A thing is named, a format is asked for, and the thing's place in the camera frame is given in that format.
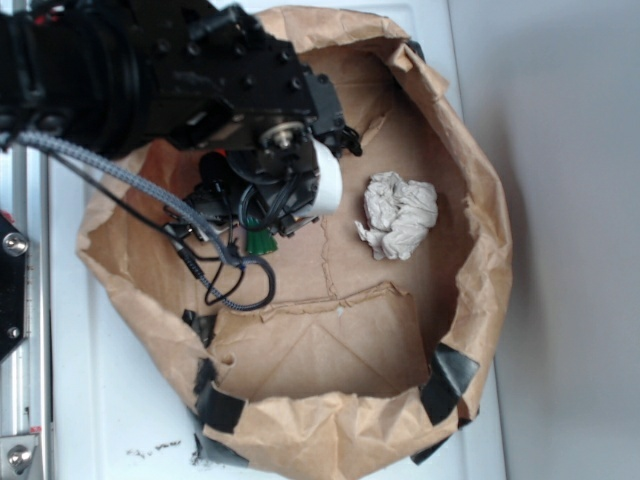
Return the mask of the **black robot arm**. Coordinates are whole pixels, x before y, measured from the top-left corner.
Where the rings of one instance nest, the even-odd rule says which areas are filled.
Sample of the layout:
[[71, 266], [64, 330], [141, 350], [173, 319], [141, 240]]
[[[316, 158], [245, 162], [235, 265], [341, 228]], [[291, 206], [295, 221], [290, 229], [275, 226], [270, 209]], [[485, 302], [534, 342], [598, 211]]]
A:
[[200, 151], [216, 224], [289, 236], [334, 212], [360, 155], [330, 79], [239, 5], [36, 1], [1, 18], [1, 131], [110, 159], [155, 140]]

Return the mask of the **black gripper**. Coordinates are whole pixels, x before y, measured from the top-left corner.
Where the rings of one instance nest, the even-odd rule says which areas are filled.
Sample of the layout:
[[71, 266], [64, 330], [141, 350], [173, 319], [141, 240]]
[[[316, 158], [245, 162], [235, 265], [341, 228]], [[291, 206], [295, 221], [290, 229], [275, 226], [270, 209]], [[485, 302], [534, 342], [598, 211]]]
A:
[[323, 216], [313, 140], [361, 150], [329, 78], [237, 5], [171, 5], [169, 45], [169, 140], [203, 152], [189, 205], [215, 230], [254, 217], [283, 236]]

